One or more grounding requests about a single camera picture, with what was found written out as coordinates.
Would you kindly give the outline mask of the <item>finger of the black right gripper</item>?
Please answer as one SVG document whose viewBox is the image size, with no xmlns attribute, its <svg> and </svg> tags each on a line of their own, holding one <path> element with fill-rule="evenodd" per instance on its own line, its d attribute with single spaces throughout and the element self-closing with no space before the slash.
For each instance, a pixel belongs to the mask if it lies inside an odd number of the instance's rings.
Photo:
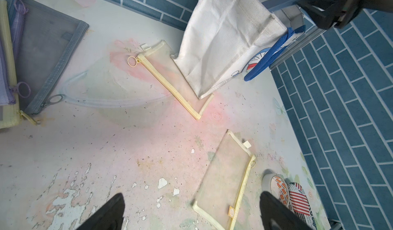
<svg viewBox="0 0 393 230">
<path fill-rule="evenodd" d="M 346 26 L 347 12 L 343 11 L 344 4 L 339 0 L 299 0 L 297 5 L 320 29 L 328 30 L 331 27 Z"/>
</svg>

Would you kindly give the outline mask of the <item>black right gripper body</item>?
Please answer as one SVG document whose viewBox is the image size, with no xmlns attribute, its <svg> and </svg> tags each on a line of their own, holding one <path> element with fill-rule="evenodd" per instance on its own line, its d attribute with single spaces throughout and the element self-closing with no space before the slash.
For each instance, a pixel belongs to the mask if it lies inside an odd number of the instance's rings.
<svg viewBox="0 0 393 230">
<path fill-rule="evenodd" d="M 343 28 L 350 23 L 363 9 L 393 12 L 393 0 L 336 0 L 337 21 L 335 28 Z"/>
</svg>

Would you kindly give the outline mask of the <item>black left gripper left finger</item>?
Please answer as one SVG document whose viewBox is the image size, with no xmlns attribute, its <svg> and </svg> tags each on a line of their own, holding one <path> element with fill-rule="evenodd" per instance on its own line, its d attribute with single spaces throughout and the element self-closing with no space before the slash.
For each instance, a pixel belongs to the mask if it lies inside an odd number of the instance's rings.
<svg viewBox="0 0 393 230">
<path fill-rule="evenodd" d="M 124 220 L 125 202 L 117 193 L 89 217 L 77 230 L 120 230 Z"/>
</svg>

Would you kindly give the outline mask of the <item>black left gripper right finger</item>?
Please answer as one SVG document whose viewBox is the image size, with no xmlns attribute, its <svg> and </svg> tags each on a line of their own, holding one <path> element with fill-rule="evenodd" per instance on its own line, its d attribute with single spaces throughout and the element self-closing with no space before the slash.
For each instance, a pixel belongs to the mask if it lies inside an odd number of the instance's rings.
<svg viewBox="0 0 393 230">
<path fill-rule="evenodd" d="M 311 230 L 271 193 L 264 191 L 260 196 L 260 210 L 265 230 Z"/>
</svg>

